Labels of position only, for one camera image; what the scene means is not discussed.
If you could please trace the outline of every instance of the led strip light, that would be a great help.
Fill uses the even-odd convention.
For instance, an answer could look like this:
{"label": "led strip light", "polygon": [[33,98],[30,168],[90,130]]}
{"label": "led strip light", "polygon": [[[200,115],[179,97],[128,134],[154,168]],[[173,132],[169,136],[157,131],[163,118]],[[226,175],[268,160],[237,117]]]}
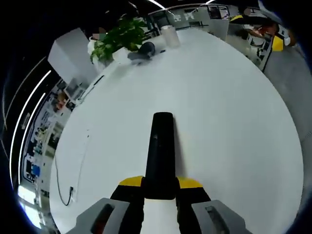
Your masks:
{"label": "led strip light", "polygon": [[31,113],[31,116],[29,117],[29,120],[27,122],[27,125],[26,125],[26,128],[25,128],[25,131],[24,131],[24,135],[23,135],[23,139],[21,140],[21,145],[20,145],[20,150],[19,150],[19,185],[20,185],[20,163],[21,163],[21,158],[22,158],[22,152],[23,152],[23,145],[24,145],[24,141],[25,141],[25,138],[26,138],[26,134],[27,134],[27,131],[28,131],[28,128],[29,128],[29,125],[31,123],[31,120],[32,118],[34,117],[35,113],[36,113],[36,110],[38,109],[39,107],[39,104],[41,103],[42,99],[44,98],[45,96],[45,93],[42,94],[41,98],[39,99],[38,103],[36,104],[33,112]]}
{"label": "led strip light", "polygon": [[51,70],[48,71],[44,76],[43,78],[39,81],[39,83],[35,86],[35,88],[33,89],[33,91],[31,92],[31,94],[29,95],[28,99],[26,100],[21,112],[20,112],[20,115],[19,115],[19,118],[18,118],[18,121],[16,122],[16,126],[15,126],[15,129],[14,129],[14,132],[13,132],[13,136],[12,136],[12,142],[11,142],[11,149],[10,149],[10,162],[9,162],[9,168],[10,168],[10,177],[11,177],[11,183],[12,183],[12,186],[13,186],[13,178],[12,178],[12,152],[13,152],[13,144],[14,144],[14,139],[15,139],[15,135],[16,135],[16,131],[19,127],[19,124],[20,124],[20,119],[26,109],[26,106],[29,102],[29,100],[31,99],[31,97],[33,96],[33,94],[35,93],[35,91],[38,89],[38,87],[41,85],[41,83],[44,81],[44,79],[51,73]]}

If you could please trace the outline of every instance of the round table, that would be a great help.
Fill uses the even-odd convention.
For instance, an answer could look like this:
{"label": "round table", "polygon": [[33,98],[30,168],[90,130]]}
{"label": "round table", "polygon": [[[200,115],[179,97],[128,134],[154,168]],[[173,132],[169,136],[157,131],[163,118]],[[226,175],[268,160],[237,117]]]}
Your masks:
{"label": "round table", "polygon": [[[71,114],[56,150],[64,200],[74,187],[68,207],[59,198],[55,164],[51,171],[50,207],[61,233],[120,181],[145,175],[155,112],[174,115],[177,176],[202,183],[255,234],[282,233],[293,222],[303,162],[282,98],[227,43],[197,29],[178,35],[179,48],[148,64],[113,62],[109,67],[116,69]],[[141,233],[178,233],[174,201],[146,201],[144,212]]]}

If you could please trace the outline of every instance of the potted plant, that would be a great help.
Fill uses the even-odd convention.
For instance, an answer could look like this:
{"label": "potted plant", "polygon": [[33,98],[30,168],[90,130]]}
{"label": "potted plant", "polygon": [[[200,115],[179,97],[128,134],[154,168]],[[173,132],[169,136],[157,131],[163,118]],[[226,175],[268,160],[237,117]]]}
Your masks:
{"label": "potted plant", "polygon": [[137,51],[138,45],[146,38],[143,27],[146,24],[141,20],[121,18],[118,27],[109,31],[103,40],[95,42],[94,51],[90,55],[91,61],[93,57],[97,57],[99,61],[109,61],[112,58],[116,60],[117,57],[127,59],[126,50]]}

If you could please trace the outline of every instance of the white pot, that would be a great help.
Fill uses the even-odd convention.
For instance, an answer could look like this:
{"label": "white pot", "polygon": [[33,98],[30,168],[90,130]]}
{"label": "white pot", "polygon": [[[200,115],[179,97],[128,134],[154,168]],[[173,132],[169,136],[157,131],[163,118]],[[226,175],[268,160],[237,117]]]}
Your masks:
{"label": "white pot", "polygon": [[127,50],[125,47],[122,47],[121,49],[113,53],[113,59],[119,64],[123,65],[130,64],[131,60],[128,59],[129,53],[130,53],[129,50]]}

